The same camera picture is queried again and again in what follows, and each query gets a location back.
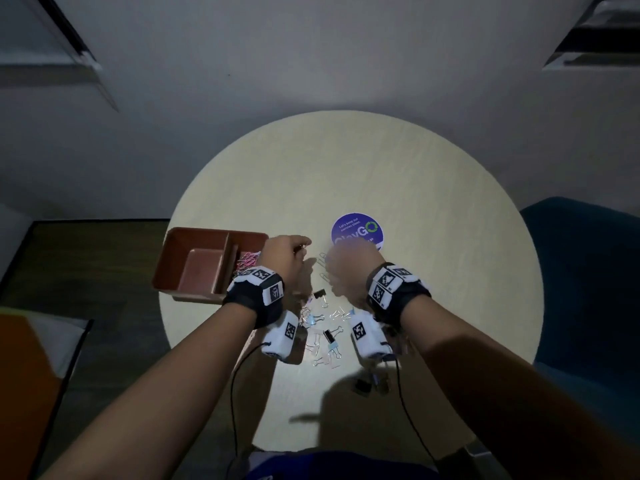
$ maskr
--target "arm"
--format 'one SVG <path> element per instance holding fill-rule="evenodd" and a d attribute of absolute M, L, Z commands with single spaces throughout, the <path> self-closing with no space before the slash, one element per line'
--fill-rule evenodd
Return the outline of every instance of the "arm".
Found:
<path fill-rule="evenodd" d="M 347 242 L 330 252 L 333 291 L 364 308 L 367 277 L 385 259 L 371 243 Z M 636 452 L 530 364 L 431 298 L 413 298 L 400 323 L 454 409 L 515 478 L 640 473 Z"/>
<path fill-rule="evenodd" d="M 293 283 L 306 252 L 293 250 L 310 243 L 270 239 L 259 264 Z M 211 416 L 255 319 L 244 306 L 222 306 L 107 407 L 43 480 L 169 477 Z"/>

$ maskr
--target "forearm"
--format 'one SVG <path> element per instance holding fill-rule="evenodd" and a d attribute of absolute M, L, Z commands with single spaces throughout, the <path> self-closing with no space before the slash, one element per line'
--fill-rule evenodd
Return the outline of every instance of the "forearm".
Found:
<path fill-rule="evenodd" d="M 410 302 L 401 323 L 460 417 L 512 476 L 634 471 L 626 447 L 578 404 L 430 298 Z"/>
<path fill-rule="evenodd" d="M 44 479 L 171 475 L 220 398 L 255 323 L 219 309 L 103 411 Z"/>

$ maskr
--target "hand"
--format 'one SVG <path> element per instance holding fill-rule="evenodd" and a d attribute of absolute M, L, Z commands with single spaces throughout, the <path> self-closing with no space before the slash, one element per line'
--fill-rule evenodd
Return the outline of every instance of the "hand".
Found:
<path fill-rule="evenodd" d="M 367 278 L 385 263 L 376 245 L 361 237 L 339 241 L 329 250 L 326 270 L 336 296 L 345 296 L 349 302 L 362 308 L 367 298 Z"/>
<path fill-rule="evenodd" d="M 302 246 L 309 244 L 311 239 L 303 235 L 272 237 L 264 243 L 257 265 L 274 270 L 280 275 L 286 287 L 292 286 L 298 280 L 302 270 L 302 260 L 307 254 L 307 250 Z"/>

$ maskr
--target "brown plastic tray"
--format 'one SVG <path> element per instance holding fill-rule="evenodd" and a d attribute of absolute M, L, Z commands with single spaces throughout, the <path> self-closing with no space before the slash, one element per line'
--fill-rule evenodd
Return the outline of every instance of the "brown plastic tray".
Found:
<path fill-rule="evenodd" d="M 222 304 L 238 258 L 260 251 L 259 232 L 174 227 L 164 240 L 153 287 L 176 301 Z"/>

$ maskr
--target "person's left hand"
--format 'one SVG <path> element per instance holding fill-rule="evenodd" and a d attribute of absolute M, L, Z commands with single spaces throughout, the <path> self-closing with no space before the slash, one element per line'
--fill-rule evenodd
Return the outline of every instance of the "person's left hand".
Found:
<path fill-rule="evenodd" d="M 311 239 L 304 235 L 279 235 L 264 243 L 258 266 L 265 266 L 280 275 L 285 286 L 292 286 L 298 280 L 302 270 L 302 260 L 307 250 L 302 246 L 311 244 Z"/>

